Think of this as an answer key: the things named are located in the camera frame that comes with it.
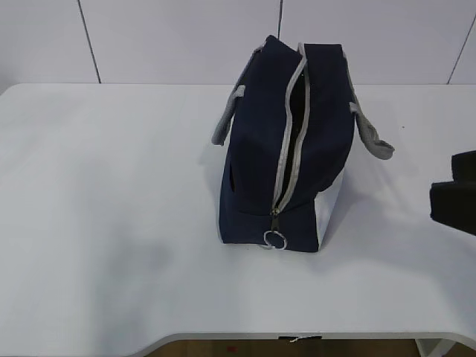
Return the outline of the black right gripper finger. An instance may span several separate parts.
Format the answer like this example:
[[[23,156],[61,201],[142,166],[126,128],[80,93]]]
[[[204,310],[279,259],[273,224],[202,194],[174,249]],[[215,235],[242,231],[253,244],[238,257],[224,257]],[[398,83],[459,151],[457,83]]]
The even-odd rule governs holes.
[[[447,181],[430,189],[431,218],[475,235],[475,183]]]
[[[476,182],[476,151],[453,155],[451,157],[451,172],[454,181]]]

